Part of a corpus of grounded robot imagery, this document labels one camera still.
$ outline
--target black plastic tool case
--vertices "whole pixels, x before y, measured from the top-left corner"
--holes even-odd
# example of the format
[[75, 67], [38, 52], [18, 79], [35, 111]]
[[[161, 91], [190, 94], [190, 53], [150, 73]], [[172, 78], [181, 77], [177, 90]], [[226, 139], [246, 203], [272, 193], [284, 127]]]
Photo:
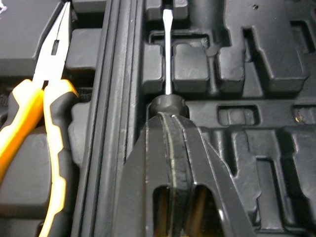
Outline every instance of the black plastic tool case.
[[[163, 93], [164, 4], [107, 1], [74, 237], [114, 236], [120, 221], [123, 164]], [[230, 167], [257, 235], [315, 236], [316, 3], [172, 5], [175, 93]]]

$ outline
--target empty tool slot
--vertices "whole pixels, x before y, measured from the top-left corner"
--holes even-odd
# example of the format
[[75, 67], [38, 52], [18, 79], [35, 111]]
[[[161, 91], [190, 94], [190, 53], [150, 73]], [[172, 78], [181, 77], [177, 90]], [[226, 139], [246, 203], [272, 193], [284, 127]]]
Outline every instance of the empty tool slot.
[[249, 106], [219, 106], [218, 121], [221, 125], [258, 125], [258, 108]]
[[303, 53], [314, 53], [315, 45], [305, 21], [291, 21], [293, 37]]

